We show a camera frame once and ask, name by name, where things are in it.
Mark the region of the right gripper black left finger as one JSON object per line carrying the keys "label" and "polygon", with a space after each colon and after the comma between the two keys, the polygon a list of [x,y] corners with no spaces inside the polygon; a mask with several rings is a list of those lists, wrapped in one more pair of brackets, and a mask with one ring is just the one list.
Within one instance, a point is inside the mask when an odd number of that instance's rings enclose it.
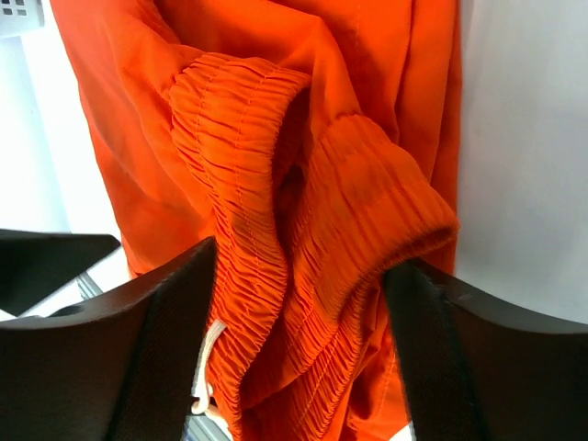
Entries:
{"label": "right gripper black left finger", "polygon": [[1,437],[179,440],[215,278],[206,238],[112,290],[27,316],[118,246],[111,236],[1,240]]}

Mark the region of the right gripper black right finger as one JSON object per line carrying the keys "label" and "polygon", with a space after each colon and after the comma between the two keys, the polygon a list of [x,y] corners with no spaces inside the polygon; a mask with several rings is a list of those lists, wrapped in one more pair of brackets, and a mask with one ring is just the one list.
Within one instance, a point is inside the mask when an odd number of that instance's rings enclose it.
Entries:
{"label": "right gripper black right finger", "polygon": [[383,278],[417,440],[584,440],[587,327],[416,260]]}

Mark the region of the orange shorts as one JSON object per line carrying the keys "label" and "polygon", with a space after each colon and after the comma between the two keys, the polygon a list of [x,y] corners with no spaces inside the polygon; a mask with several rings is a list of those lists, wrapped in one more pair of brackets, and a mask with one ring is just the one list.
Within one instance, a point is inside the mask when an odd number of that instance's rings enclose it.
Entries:
{"label": "orange shorts", "polygon": [[455,262],[456,1],[55,1],[130,272],[202,239],[236,440],[408,423],[381,278]]}

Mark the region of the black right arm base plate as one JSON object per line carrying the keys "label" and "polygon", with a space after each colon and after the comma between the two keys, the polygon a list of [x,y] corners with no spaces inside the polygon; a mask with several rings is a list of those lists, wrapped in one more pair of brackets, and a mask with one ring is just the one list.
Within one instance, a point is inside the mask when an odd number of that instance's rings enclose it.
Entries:
{"label": "black right arm base plate", "polygon": [[109,234],[1,231],[1,310],[19,316],[120,248]]}

